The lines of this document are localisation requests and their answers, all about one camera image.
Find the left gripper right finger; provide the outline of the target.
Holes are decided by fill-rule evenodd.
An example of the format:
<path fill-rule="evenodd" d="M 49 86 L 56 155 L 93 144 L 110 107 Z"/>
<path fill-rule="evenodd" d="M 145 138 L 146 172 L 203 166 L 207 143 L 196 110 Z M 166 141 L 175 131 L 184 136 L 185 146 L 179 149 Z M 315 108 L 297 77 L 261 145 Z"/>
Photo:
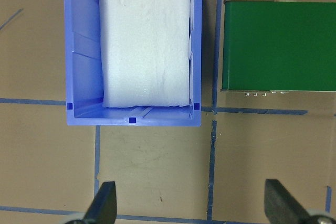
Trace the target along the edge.
<path fill-rule="evenodd" d="M 270 223 L 315 223 L 315 217 L 277 179 L 265 181 L 264 212 Z"/>

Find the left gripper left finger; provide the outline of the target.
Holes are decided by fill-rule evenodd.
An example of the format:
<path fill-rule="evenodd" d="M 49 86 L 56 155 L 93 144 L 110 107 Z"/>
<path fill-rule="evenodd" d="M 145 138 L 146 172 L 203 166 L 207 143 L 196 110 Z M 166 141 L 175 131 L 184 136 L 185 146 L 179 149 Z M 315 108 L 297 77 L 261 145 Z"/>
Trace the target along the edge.
<path fill-rule="evenodd" d="M 104 182 L 95 195 L 82 221 L 84 223 L 112 224 L 117 218 L 115 182 Z"/>

